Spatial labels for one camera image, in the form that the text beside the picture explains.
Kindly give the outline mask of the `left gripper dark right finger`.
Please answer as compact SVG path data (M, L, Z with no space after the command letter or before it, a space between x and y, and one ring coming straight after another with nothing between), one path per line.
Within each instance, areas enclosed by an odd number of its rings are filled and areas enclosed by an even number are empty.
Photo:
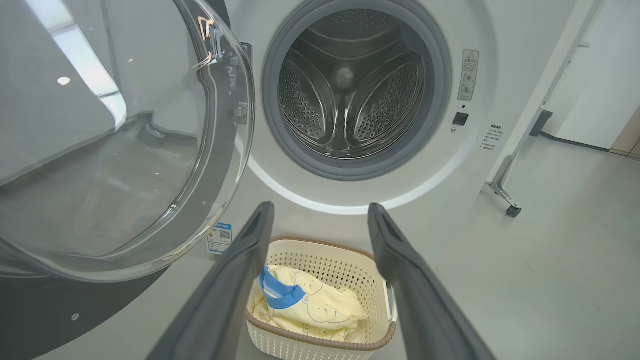
M375 264L390 283L410 360L493 360L480 337L434 271L379 203L368 209Z

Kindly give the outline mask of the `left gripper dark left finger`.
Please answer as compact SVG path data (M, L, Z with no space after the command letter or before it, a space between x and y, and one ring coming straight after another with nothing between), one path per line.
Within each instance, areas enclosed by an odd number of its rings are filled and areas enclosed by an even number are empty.
M254 280L263 273L275 207L258 205L231 247L217 260L149 360L233 360Z

